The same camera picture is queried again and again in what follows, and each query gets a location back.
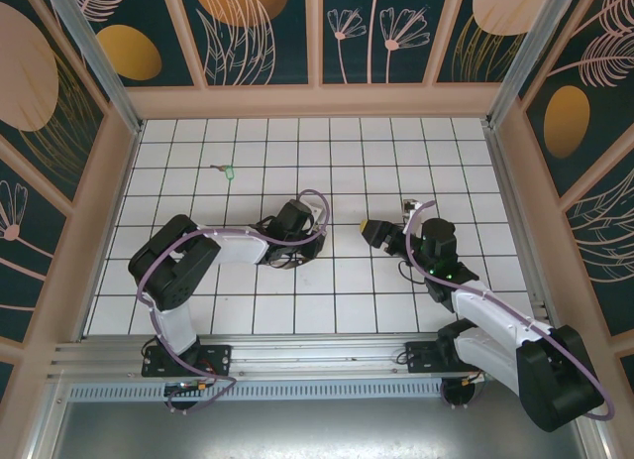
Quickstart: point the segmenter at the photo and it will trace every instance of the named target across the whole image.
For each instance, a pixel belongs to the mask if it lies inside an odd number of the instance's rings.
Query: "robotic arm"
[[[158,372],[164,374],[173,366],[169,350],[197,369],[204,368],[208,362],[193,328],[187,301],[211,266],[241,263],[291,269],[305,264],[315,259],[324,246],[325,234],[308,240],[314,236],[323,214],[322,207],[291,199],[277,216],[270,216],[250,229],[219,229],[213,236],[196,236],[176,248],[176,255],[182,256],[180,259],[165,257],[144,288],[145,300],[152,305],[158,332],[162,335],[162,341],[158,342],[159,358],[153,359],[155,364],[160,364]],[[130,261],[128,270],[137,284],[174,242],[199,229],[185,215],[173,217]],[[265,238],[301,244],[270,244]],[[147,365],[150,359],[146,357],[145,362]]]
[[[405,202],[409,218],[405,229],[387,221],[365,221],[363,237],[372,247],[382,247],[412,266],[405,233],[410,229],[411,214],[419,207],[413,200]],[[464,362],[489,373],[518,395],[531,419],[549,432],[600,406],[601,393],[579,368],[517,317],[547,332],[594,375],[579,334],[566,325],[554,328],[527,317],[495,296],[458,260],[455,230],[449,221],[432,218],[423,223],[420,237],[410,238],[416,264],[434,278],[456,286],[425,280],[432,298],[462,317],[438,332],[437,348],[446,364]]]

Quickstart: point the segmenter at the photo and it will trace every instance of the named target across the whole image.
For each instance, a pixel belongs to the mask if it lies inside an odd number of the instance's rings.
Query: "dark teal wall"
[[[610,333],[634,329],[634,152],[567,216]]]
[[[634,123],[634,0],[593,0],[526,110],[559,195]],[[568,209],[611,335],[634,329],[634,141]]]
[[[66,218],[1,161],[0,204],[0,337],[22,342]]]
[[[0,113],[0,136],[7,139],[59,191],[72,200],[103,120],[103,113],[29,1],[0,2],[19,11],[45,36],[54,52],[59,79],[58,99],[53,116],[42,129],[17,129],[9,125],[11,121]],[[17,60],[17,64],[22,63],[23,61]],[[33,87],[36,93],[33,97],[46,96],[37,94],[38,90],[42,89],[36,81]]]
[[[524,85],[522,85],[522,88],[519,90],[520,98],[524,97],[524,95],[526,94],[526,91],[529,89],[529,87],[533,83],[533,80],[535,80],[535,77],[537,76],[537,73],[542,68],[542,64],[544,62],[544,59],[546,58],[546,55],[548,55],[551,52],[551,50],[553,49],[553,46],[557,42],[557,39],[559,38],[560,34],[562,33],[563,28],[566,26],[566,24],[570,20],[571,15],[575,11],[575,8],[577,8],[578,4],[579,4],[579,0],[571,1],[571,4],[568,7],[568,9],[566,10],[566,13],[564,14],[564,17],[559,22],[559,25],[557,25],[557,28],[555,29],[555,32],[553,33],[553,36],[551,37],[550,42],[546,45],[546,47],[542,51],[539,59],[535,62],[535,66],[533,67],[533,69],[531,70],[530,74],[526,78],[526,81],[524,82]]]
[[[348,83],[368,83],[369,46],[371,82],[422,82],[445,0],[376,0],[370,42],[372,1],[324,0],[324,83],[344,83],[344,75]],[[346,36],[340,45],[335,37],[339,30]],[[390,36],[404,47],[389,55],[387,74],[385,37],[389,40]]]
[[[626,3],[626,11],[634,14],[634,1]],[[609,2],[605,0],[594,0],[581,25],[589,20],[592,22],[571,37],[551,75],[526,111],[559,195],[563,195],[634,123],[634,24],[621,17],[624,24],[630,25],[629,33],[623,30],[622,34],[611,37],[614,39],[612,50],[599,49],[593,55],[589,54],[590,45],[600,43],[600,38],[610,37],[600,18],[594,19],[607,4]],[[583,63],[588,58],[599,58],[604,63]],[[574,91],[575,100],[569,100],[568,106],[554,102],[556,94],[562,94],[566,87],[578,89]],[[581,102],[589,105],[589,120],[576,110]],[[565,121],[562,125],[569,128],[587,124],[587,129],[580,140],[566,141],[561,135],[548,140],[545,127],[548,117],[553,121]],[[563,143],[572,147],[579,145],[562,157],[557,155],[557,147]]]
[[[0,362],[0,403],[2,402],[2,397],[4,397],[4,392],[7,391],[7,385],[9,385],[9,378],[11,377],[12,371],[13,365]]]
[[[229,0],[217,1],[227,5]],[[199,0],[182,2],[209,85],[308,83],[306,0],[286,0],[270,18],[258,12],[260,23],[248,31],[241,26],[245,12],[234,16],[237,26],[230,27]]]
[[[45,0],[52,9],[51,2]],[[182,54],[180,42],[171,22],[164,0],[101,0],[84,10],[95,34],[105,28],[121,25],[133,28],[147,37],[158,51],[161,68],[148,79],[135,79],[125,75],[121,81],[127,87],[187,86],[192,85],[191,75]],[[143,58],[130,48],[130,58]]]

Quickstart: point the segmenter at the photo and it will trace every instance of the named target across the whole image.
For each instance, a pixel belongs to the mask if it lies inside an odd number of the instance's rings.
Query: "floor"
[[[211,165],[233,165],[235,178]],[[150,120],[84,333],[153,333],[127,264],[172,216],[244,226],[307,187],[333,208],[319,259],[290,271],[214,267],[189,302],[199,334],[433,332],[454,321],[359,232],[368,217],[402,222],[405,198],[435,198],[427,216],[456,223],[462,261],[531,313],[478,119]]]

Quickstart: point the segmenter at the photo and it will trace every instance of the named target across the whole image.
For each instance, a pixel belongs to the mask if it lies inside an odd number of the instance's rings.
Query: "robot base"
[[[193,365],[202,371],[216,375],[229,375],[231,365],[231,346],[201,345]],[[182,368],[160,347],[148,347],[143,359],[141,376],[144,378],[180,378],[196,377],[195,373]]]
[[[408,373],[474,373],[479,368],[444,356],[437,342],[405,344]]]

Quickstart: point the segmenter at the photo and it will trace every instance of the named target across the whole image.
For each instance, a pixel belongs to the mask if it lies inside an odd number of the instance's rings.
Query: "purple cable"
[[[202,370],[198,370],[197,368],[194,368],[191,365],[185,363],[183,360],[180,359],[180,357],[178,357],[176,352],[174,352],[172,350],[172,348],[165,341],[165,339],[164,339],[164,337],[162,335],[162,332],[161,332],[160,326],[159,326],[159,322],[157,321],[157,317],[156,317],[156,314],[155,314],[155,305],[154,305],[154,303],[151,300],[146,300],[143,297],[143,290],[146,287],[146,284],[148,283],[148,279],[155,272],[155,270],[157,269],[159,264],[162,263],[176,248],[178,248],[182,244],[186,243],[191,238],[195,238],[197,236],[202,236],[202,235],[205,235],[205,234],[211,234],[212,236],[217,235],[217,234],[241,234],[241,235],[245,235],[246,234],[248,236],[252,236],[254,238],[259,238],[259,239],[262,239],[263,241],[266,241],[266,242],[268,242],[270,244],[276,244],[276,245],[279,245],[279,246],[302,246],[304,244],[308,244],[308,243],[314,241],[315,239],[317,239],[319,236],[321,236],[322,234],[324,234],[326,232],[326,227],[328,226],[328,223],[330,222],[330,205],[328,204],[328,200],[326,199],[326,197],[323,194],[321,194],[319,191],[317,191],[315,189],[310,189],[310,188],[309,189],[304,189],[302,192],[300,192],[297,195],[297,199],[300,199],[305,194],[315,194],[315,195],[319,196],[319,198],[324,203],[324,209],[326,210],[326,220],[322,223],[322,225],[320,226],[319,230],[315,234],[313,234],[312,236],[309,236],[308,238],[306,238],[304,240],[301,240],[301,241],[279,241],[277,239],[269,238],[268,236],[265,236],[264,234],[260,234],[257,231],[249,231],[247,229],[237,229],[237,228],[203,228],[203,229],[198,229],[196,231],[193,231],[191,233],[186,234],[182,238],[177,239],[165,251],[160,253],[160,255],[157,257],[157,259],[150,265],[150,267],[148,268],[146,273],[143,275],[143,277],[139,281],[139,286],[137,287],[137,300],[140,303],[146,305],[150,309],[150,319],[152,321],[152,326],[155,328],[155,332],[157,333],[157,338],[160,341],[160,343],[162,343],[163,347],[165,348],[167,353],[171,356],[171,358],[178,365],[180,365],[182,368],[184,368],[186,370],[189,370],[192,373],[195,373],[197,376],[201,376],[201,377],[205,377],[205,378],[211,378],[211,379],[215,379],[215,380],[222,380],[222,381],[231,382],[227,387],[225,387],[222,390],[220,390],[220,392],[218,392],[212,398],[210,398],[209,400],[206,400],[205,402],[199,402],[195,406],[191,407],[190,409],[184,410],[182,412],[183,414],[187,414],[187,411],[195,412],[196,410],[199,410],[199,409],[202,409],[205,406],[208,406],[209,404],[211,404],[212,402],[217,400],[219,397],[224,395],[238,381],[235,378],[233,378],[233,377],[226,377],[226,376],[223,376],[223,375],[216,375],[216,374],[213,374],[213,373],[209,373],[209,372],[204,372]],[[171,411],[174,412],[174,407],[171,405],[171,399],[172,398],[173,398],[173,394],[170,395],[169,398],[167,399],[167,405],[169,406]]]
[[[612,398],[610,397],[607,390],[603,387],[603,385],[599,382],[599,380],[589,371],[588,368],[586,368],[577,358],[575,358],[573,354],[571,354],[562,345],[560,345],[559,342],[556,342],[550,335],[548,335],[548,333],[544,332],[541,328],[533,325],[527,318],[525,318],[523,315],[513,310],[510,306],[506,305],[504,302],[497,299],[494,295],[491,295],[488,292],[483,292],[473,287],[461,286],[458,284],[450,283],[449,281],[445,281],[444,279],[436,278],[432,276],[431,274],[425,272],[425,270],[421,268],[418,265],[418,263],[416,263],[416,260],[414,259],[414,256],[412,254],[413,253],[412,241],[411,241],[412,226],[414,225],[414,221],[416,220],[416,218],[418,218],[418,216],[423,210],[435,204],[436,204],[436,201],[434,200],[423,203],[421,207],[419,207],[416,211],[414,211],[414,214],[412,214],[411,216],[409,225],[407,229],[405,230],[405,249],[407,250],[407,258],[409,259],[409,262],[412,264],[412,266],[416,269],[416,271],[418,271],[425,278],[429,279],[430,281],[436,284],[440,284],[442,286],[447,286],[450,288],[465,290],[474,295],[477,295],[478,297],[483,297],[483,298],[486,298],[487,300],[490,300],[495,305],[502,308],[507,313],[515,317],[517,320],[522,322],[526,327],[530,328],[535,333],[537,333],[542,338],[544,338],[544,340],[550,343],[555,349],[557,349],[562,355],[564,355],[568,360],[570,360],[573,363],[573,365],[575,365],[583,373],[583,375],[592,383],[592,385],[596,388],[596,390],[601,394],[601,396],[605,400],[605,404],[607,405],[606,414],[601,415],[601,414],[594,414],[593,412],[587,412],[584,416],[590,419],[595,419],[597,421],[609,421],[610,419],[612,419],[615,413],[614,402],[612,402]]]

